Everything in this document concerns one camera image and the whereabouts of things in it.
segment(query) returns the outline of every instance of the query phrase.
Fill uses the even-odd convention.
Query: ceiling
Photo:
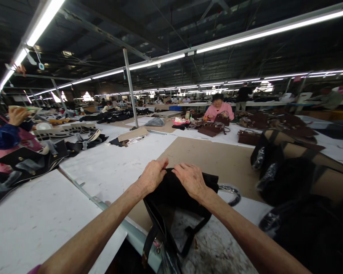
[[[38,5],[0,0],[0,80]],[[326,6],[339,0],[66,0],[37,42],[41,71],[24,61],[27,74],[79,79],[125,65],[126,43],[148,57],[162,56]],[[31,49],[31,56],[37,55]],[[129,63],[143,61],[129,52]],[[233,80],[310,70],[343,69],[343,17],[254,41],[220,48],[131,72],[138,89]],[[16,87],[51,88],[49,79],[13,76]],[[56,80],[58,85],[68,80]],[[79,84],[126,84],[120,73]]]

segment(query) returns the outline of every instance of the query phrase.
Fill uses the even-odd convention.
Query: hand
[[[206,195],[208,187],[203,180],[202,171],[193,164],[180,163],[172,172],[178,177],[189,196],[199,201]]]
[[[160,182],[163,180],[167,171],[165,168],[169,164],[169,159],[152,160],[147,164],[144,172],[136,181],[136,185],[140,187],[143,197],[153,192]]]
[[[19,126],[25,118],[27,118],[29,112],[24,108],[10,108],[9,109],[9,122],[13,126]]]

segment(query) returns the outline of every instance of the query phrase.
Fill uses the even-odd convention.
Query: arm
[[[181,163],[174,167],[173,172],[188,194],[224,224],[259,273],[310,273],[286,250],[207,187],[197,166]]]
[[[162,181],[168,159],[151,161],[140,178],[110,207],[81,229],[39,268],[38,274],[88,273],[114,231],[147,194]]]

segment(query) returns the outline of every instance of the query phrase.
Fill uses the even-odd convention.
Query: gray plastic bag
[[[145,126],[164,126],[164,120],[161,118],[154,118],[148,121]]]

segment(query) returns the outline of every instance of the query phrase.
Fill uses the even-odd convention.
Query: black handbag
[[[192,245],[194,235],[209,221],[211,213],[195,199],[191,198],[185,190],[177,176],[172,172],[172,168],[166,169],[167,174],[163,181],[156,188],[156,190],[148,194],[144,198],[146,209],[150,215],[153,226],[147,235],[145,245],[143,248],[142,264],[144,268],[147,265],[149,252],[157,235],[163,242],[165,251],[173,261],[177,262],[179,271],[181,271],[181,264],[178,259],[178,254],[182,257],[187,256]],[[205,184],[217,193],[218,191],[218,176],[202,173]],[[203,220],[194,228],[186,227],[185,231],[188,234],[187,241],[180,251],[170,233],[170,230],[164,220],[163,215],[159,211],[159,206],[178,207],[194,214],[203,217]]]

